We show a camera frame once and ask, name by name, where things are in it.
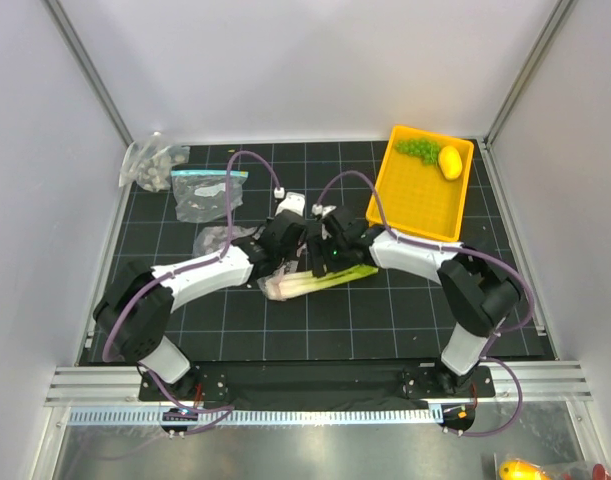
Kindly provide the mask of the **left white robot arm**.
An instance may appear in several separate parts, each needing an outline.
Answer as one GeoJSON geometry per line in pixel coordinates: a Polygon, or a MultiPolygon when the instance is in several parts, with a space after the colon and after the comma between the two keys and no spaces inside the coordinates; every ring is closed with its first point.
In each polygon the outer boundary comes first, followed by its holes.
{"type": "Polygon", "coordinates": [[[192,362],[165,335],[171,314],[208,294],[275,273],[296,254],[305,232],[305,219],[285,210],[258,234],[237,238],[220,252],[169,265],[126,263],[93,312],[106,334],[103,360],[139,364],[173,399],[189,398],[197,377],[192,362]]]}

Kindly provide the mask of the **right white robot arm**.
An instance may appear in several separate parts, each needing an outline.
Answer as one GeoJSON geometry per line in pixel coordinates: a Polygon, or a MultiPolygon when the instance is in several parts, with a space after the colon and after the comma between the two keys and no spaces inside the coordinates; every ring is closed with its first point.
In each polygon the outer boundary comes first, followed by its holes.
{"type": "Polygon", "coordinates": [[[529,296],[522,276],[460,242],[423,240],[385,225],[369,225],[343,206],[316,204],[312,213],[307,250],[316,277],[365,265],[422,277],[442,288],[455,326],[431,381],[448,396],[468,389],[492,338],[502,332],[511,310],[529,296]]]}

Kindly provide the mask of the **pink zip top bag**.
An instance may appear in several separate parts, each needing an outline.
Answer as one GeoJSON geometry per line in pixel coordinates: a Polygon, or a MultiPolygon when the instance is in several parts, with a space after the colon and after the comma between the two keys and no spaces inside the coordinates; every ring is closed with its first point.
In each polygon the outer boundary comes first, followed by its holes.
{"type": "MultiPolygon", "coordinates": [[[[225,226],[204,227],[200,230],[194,240],[192,256],[197,258],[203,255],[216,253],[225,246],[226,239],[227,228],[225,226]]],[[[270,258],[264,264],[260,264],[256,267],[251,279],[255,281],[260,288],[260,282],[263,280],[268,280],[270,277],[274,277],[279,274],[302,272],[298,270],[298,266],[299,261],[304,257],[305,251],[306,247],[303,242],[294,260],[278,263],[270,258]]]]}

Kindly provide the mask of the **green leek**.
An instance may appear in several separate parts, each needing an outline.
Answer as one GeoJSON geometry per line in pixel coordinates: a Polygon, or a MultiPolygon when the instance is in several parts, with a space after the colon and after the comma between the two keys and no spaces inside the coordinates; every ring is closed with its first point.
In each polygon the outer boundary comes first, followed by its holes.
{"type": "Polygon", "coordinates": [[[315,277],[312,271],[302,271],[270,277],[268,280],[261,281],[259,286],[269,300],[286,301],[360,280],[378,272],[377,267],[368,265],[354,266],[322,277],[315,277]]]}

